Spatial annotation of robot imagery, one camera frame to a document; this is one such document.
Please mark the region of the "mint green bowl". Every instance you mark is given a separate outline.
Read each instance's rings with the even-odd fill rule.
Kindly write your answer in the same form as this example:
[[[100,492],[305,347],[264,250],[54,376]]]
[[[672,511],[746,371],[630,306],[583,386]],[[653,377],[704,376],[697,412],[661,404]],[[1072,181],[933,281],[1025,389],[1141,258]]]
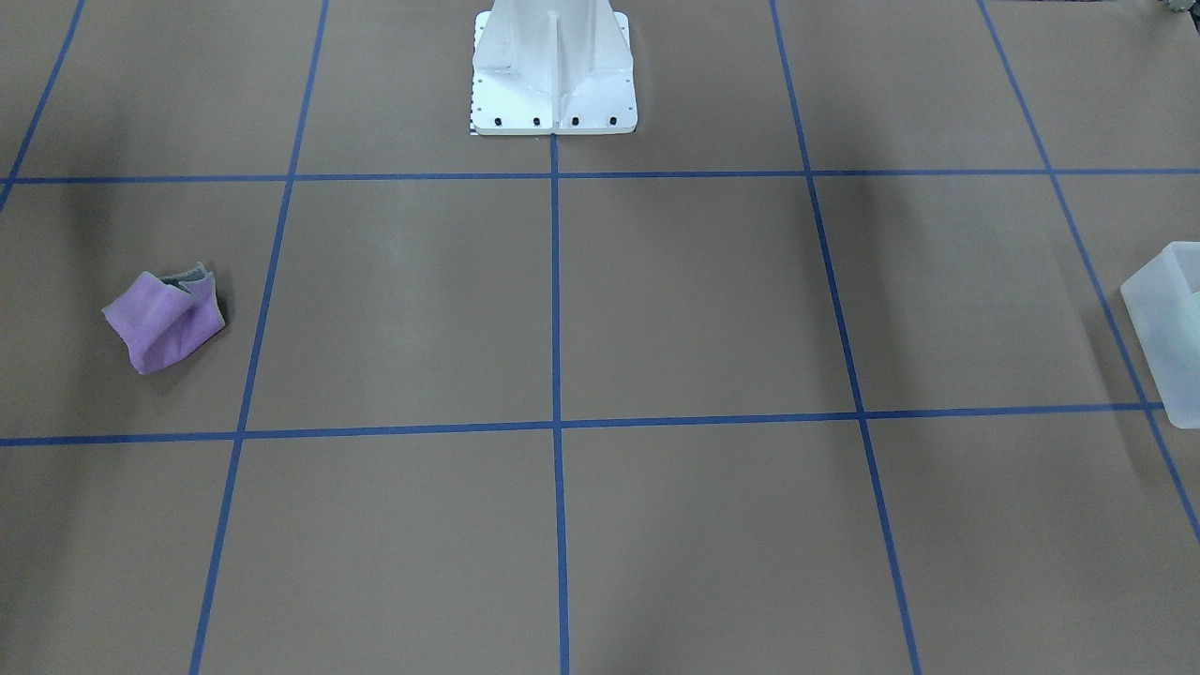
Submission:
[[[1186,312],[1183,317],[1183,325],[1188,335],[1188,341],[1190,350],[1199,353],[1199,340],[1200,340],[1200,317],[1199,317],[1199,301],[1200,293],[1193,293],[1189,295],[1184,304]]]

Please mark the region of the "purple cloth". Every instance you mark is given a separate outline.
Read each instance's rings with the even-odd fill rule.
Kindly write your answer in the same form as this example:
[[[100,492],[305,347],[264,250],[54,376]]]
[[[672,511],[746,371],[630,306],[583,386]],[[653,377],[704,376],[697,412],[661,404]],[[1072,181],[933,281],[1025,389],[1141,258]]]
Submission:
[[[101,312],[142,375],[172,368],[226,328],[215,274],[202,262],[170,275],[140,271]]]

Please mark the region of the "clear plastic storage box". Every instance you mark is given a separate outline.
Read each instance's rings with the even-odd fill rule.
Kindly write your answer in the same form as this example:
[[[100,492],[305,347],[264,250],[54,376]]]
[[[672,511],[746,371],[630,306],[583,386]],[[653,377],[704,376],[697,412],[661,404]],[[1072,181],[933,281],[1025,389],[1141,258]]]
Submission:
[[[1183,325],[1199,292],[1199,244],[1172,241],[1121,285],[1162,405],[1175,428],[1199,428],[1199,353]]]

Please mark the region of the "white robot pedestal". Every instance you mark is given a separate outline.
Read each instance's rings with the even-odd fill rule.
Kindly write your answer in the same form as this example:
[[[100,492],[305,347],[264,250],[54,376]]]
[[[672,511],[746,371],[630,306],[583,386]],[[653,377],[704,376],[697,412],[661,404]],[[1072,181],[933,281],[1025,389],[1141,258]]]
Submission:
[[[496,1],[475,16],[472,38],[472,133],[638,129],[630,22],[611,2]]]

